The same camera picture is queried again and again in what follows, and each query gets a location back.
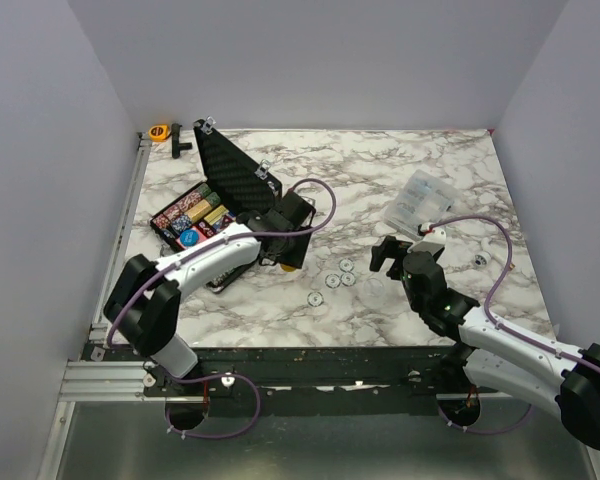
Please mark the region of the blue small blind button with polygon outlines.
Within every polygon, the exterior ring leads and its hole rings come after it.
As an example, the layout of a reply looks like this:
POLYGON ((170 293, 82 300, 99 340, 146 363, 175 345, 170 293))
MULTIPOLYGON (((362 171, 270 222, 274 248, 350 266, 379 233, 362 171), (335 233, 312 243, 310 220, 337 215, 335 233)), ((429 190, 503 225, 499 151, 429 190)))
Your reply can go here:
POLYGON ((186 230, 178 238, 178 243, 184 248, 195 246, 200 239, 200 236, 195 230, 186 230))

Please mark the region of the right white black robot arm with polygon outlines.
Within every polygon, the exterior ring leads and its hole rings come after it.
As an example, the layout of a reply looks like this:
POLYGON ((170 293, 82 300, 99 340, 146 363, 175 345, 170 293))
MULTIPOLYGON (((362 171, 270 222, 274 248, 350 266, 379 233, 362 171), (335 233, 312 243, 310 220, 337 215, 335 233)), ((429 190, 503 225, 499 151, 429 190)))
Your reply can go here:
POLYGON ((587 348, 538 335, 492 314, 447 285, 437 260, 444 246, 385 237, 371 249, 370 269, 392 262, 409 306, 435 334, 454 341, 460 357, 440 379, 460 392, 473 384, 498 390, 556 416, 576 440, 600 451, 600 344, 587 348))

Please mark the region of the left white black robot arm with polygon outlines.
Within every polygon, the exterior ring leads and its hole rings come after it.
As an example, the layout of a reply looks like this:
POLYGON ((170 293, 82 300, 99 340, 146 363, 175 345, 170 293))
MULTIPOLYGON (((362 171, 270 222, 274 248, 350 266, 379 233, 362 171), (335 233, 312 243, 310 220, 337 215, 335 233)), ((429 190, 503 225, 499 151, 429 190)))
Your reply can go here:
POLYGON ((243 212, 211 238, 181 252, 149 260, 128 260, 107 299, 103 314, 140 356, 167 373, 181 395, 202 380, 198 357, 177 333, 180 304, 221 275, 255 262, 298 269, 311 238, 316 209, 294 192, 265 213, 243 212))

